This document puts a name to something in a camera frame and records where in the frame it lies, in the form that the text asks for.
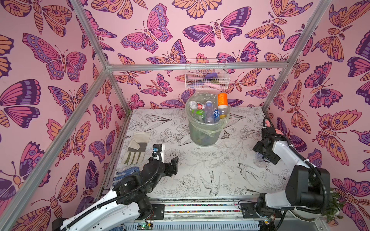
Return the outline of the blue label bottle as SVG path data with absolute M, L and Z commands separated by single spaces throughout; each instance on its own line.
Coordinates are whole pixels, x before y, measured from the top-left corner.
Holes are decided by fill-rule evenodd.
M 220 113 L 219 113 L 219 110 L 218 109 L 215 109 L 214 110 L 213 117 L 214 117 L 214 123 L 219 122 L 219 120 L 220 120 Z
M 256 160 L 257 161 L 264 161 L 264 159 L 263 159 L 263 155 L 262 154 L 260 154 L 260 153 L 256 153 Z

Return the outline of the orange label bottle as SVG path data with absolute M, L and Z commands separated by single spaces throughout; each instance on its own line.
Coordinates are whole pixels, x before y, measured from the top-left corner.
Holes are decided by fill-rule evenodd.
M 220 119 L 224 119 L 227 116 L 227 110 L 228 110 L 228 102 L 227 102 L 227 94 L 226 93 L 220 93 L 218 94 L 218 111 L 219 111 L 219 117 Z

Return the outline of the purple label clear bottle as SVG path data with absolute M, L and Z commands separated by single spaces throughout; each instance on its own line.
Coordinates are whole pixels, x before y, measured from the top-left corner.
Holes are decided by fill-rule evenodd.
M 208 124 L 214 123 L 214 107 L 212 101 L 207 101 L 205 104 L 205 122 Z

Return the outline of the lime green label bottle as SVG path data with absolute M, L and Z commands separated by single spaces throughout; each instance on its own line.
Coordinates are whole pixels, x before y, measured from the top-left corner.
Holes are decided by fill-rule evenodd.
M 205 122 L 205 111 L 201 109 L 191 110 L 192 117 L 199 121 L 199 122 Z

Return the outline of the red white label bottle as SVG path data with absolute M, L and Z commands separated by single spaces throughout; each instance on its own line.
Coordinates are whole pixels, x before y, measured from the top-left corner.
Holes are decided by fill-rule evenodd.
M 204 104 L 198 103 L 196 101 L 190 101 L 189 102 L 189 107 L 192 110 L 204 110 L 205 109 L 205 105 Z

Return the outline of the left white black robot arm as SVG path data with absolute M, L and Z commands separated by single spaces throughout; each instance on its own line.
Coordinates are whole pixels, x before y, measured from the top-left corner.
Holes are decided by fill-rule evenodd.
M 146 219 L 153 214 L 148 193 L 163 177 L 178 172 L 178 157 L 164 163 L 164 146 L 154 144 L 152 156 L 143 168 L 131 167 L 99 201 L 71 218 L 53 221 L 54 231 L 108 231 L 136 219 Z

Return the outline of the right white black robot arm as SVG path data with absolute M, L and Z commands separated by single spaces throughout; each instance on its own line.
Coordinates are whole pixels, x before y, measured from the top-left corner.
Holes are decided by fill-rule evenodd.
M 259 195 L 253 208 L 257 216 L 268 218 L 278 211 L 323 214 L 330 202 L 330 173 L 304 158 L 291 140 L 274 127 L 263 126 L 261 133 L 254 151 L 274 165 L 284 162 L 291 175 L 282 191 Z

